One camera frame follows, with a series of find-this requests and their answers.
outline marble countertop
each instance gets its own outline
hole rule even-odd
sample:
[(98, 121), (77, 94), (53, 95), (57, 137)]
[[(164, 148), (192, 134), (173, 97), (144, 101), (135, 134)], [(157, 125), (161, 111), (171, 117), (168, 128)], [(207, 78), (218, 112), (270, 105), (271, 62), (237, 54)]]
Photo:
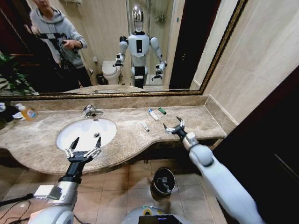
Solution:
[(94, 85), (94, 86), (83, 87), (80, 89), (70, 90), (67, 92), (90, 94), (90, 93), (94, 93), (95, 90), (97, 90), (99, 93), (146, 91), (144, 89), (137, 88), (135, 86), (130, 86), (130, 85)]
[[(155, 121), (147, 108), (105, 109), (96, 118), (113, 121), (117, 127), (114, 139), (101, 148), (102, 152), (85, 165), (84, 172), (106, 172), (132, 159), (150, 145), (161, 141), (179, 141), (166, 134), (163, 123), (172, 127), (178, 124), (176, 116), (186, 120), (187, 132), (195, 132), (200, 139), (225, 138), (226, 134), (204, 106), (164, 107), (163, 115), (153, 108), (160, 120)], [(33, 121), (13, 121), (0, 130), (0, 148), (10, 151), (24, 166), (33, 170), (63, 175), (69, 162), (65, 152), (56, 146), (56, 137), (66, 125), (84, 119), (82, 111), (39, 112)], [(144, 121), (150, 132), (140, 124)]]

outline man's hand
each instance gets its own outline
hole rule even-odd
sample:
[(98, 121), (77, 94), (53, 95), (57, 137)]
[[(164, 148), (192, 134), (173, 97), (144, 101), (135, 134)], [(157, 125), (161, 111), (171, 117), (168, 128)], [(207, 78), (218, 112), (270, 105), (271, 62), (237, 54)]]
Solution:
[(73, 50), (74, 48), (81, 49), (82, 43), (80, 41), (74, 41), (74, 40), (64, 40), (66, 43), (64, 44), (64, 47)]

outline gold mirror frame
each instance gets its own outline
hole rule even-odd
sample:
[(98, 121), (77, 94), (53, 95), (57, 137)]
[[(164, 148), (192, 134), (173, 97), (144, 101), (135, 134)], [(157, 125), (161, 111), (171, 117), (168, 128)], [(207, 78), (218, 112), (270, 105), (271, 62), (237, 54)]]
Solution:
[(232, 35), (248, 0), (239, 0), (229, 20), (228, 26), (222, 36), (220, 44), (214, 54), (212, 62), (206, 72), (202, 85), (198, 91), (157, 91), (157, 92), (133, 92), (133, 93), (102, 93), (102, 94), (74, 94), (74, 93), (41, 93), (38, 96), (0, 96), (0, 101), (25, 101), (25, 100), (53, 100), (53, 99), (82, 99), (82, 98), (115, 98), (115, 97), (151, 97), (151, 96), (188, 96), (202, 95), (213, 74), (218, 61)]

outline gray hoodie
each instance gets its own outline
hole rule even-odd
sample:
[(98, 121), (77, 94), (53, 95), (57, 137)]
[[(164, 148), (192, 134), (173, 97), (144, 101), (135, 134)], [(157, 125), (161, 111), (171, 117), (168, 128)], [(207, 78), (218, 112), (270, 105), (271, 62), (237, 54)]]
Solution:
[[(77, 32), (74, 25), (69, 21), (65, 15), (57, 8), (53, 8), (54, 15), (50, 21), (44, 18), (37, 8), (30, 12), (30, 18), (32, 25), (39, 29), (41, 34), (45, 33), (65, 33), (68, 39), (80, 41), (83, 48), (87, 48), (87, 44), (80, 33)], [(53, 44), (49, 40), (44, 40), (49, 46), (54, 60), (58, 63), (61, 61), (59, 52), (55, 49)], [(62, 57), (69, 60), (77, 69), (84, 67), (81, 56), (79, 53), (74, 53), (72, 50), (66, 49), (61, 42), (59, 42)]]

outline toilet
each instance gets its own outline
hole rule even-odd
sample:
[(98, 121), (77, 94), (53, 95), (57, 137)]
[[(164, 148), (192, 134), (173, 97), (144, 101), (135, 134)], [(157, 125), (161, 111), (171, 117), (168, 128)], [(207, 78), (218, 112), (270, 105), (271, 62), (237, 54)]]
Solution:
[(104, 78), (107, 79), (109, 85), (117, 85), (121, 74), (119, 66), (113, 67), (115, 61), (103, 61), (102, 71)]

